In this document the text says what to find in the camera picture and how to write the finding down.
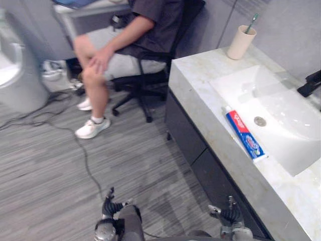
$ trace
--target toothpaste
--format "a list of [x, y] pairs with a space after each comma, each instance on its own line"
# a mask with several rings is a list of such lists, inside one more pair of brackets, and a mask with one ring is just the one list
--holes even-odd
[[226, 110], [228, 112], [226, 114], [227, 119], [239, 136], [250, 157], [254, 161], [266, 157], [267, 155], [264, 153], [252, 134], [249, 132], [248, 128], [245, 126], [238, 113], [235, 110], [231, 110], [230, 107], [227, 107]]

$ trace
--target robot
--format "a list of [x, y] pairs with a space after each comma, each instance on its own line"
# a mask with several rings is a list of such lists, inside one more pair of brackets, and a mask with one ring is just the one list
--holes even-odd
[[[112, 202], [114, 198], [114, 188], [112, 187], [106, 195], [102, 206], [102, 219], [95, 227], [95, 241], [145, 241], [141, 225], [139, 208], [132, 204], [132, 199], [124, 203]], [[209, 205], [210, 215], [220, 220], [221, 238], [211, 237], [204, 231], [192, 231], [188, 236], [162, 237], [151, 241], [255, 241], [252, 231], [244, 226], [242, 213], [234, 201], [229, 196], [229, 208], [220, 209]], [[118, 219], [114, 214], [119, 212]], [[229, 223], [224, 225], [222, 218]]]

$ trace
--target black chair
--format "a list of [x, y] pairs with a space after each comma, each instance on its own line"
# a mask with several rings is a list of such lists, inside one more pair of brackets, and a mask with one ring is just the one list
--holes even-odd
[[[116, 110], [118, 107], [127, 103], [133, 98], [137, 98], [146, 116], [146, 122], [152, 122], [152, 117], [144, 100], [144, 96], [159, 96], [161, 100], [165, 100], [167, 93], [147, 89], [147, 86], [168, 82], [168, 73], [171, 69], [172, 59], [175, 58], [176, 47], [185, 34], [186, 30], [191, 25], [196, 15], [204, 7], [204, 5], [205, 2], [203, 0], [185, 0], [182, 23], [175, 37], [171, 51], [169, 53], [144, 52], [138, 57], [141, 75], [121, 77], [112, 80], [116, 91], [129, 91], [129, 94], [112, 108], [112, 113], [114, 116], [119, 115], [119, 112]], [[158, 73], [144, 74], [141, 66], [141, 61], [143, 59], [148, 59], [151, 56], [158, 57], [161, 61], [166, 63], [167, 67]]]

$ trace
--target toothbrush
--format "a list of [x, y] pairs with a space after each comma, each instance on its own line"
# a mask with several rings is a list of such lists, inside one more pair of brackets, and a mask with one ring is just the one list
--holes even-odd
[[249, 27], [247, 28], [247, 30], [244, 32], [245, 34], [248, 34], [248, 33], [249, 33], [250, 28], [252, 27], [254, 21], [257, 19], [258, 16], [259, 16], [259, 14], [254, 14], [254, 16], [253, 16], [253, 18], [252, 18], [251, 24], [249, 25]]

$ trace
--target vanity cabinet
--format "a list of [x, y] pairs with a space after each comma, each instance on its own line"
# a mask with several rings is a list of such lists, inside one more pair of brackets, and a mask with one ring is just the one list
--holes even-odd
[[252, 230], [254, 237], [273, 240], [171, 91], [166, 102], [165, 122], [210, 202], [219, 208], [228, 208], [228, 196], [232, 195], [240, 206], [245, 226]]

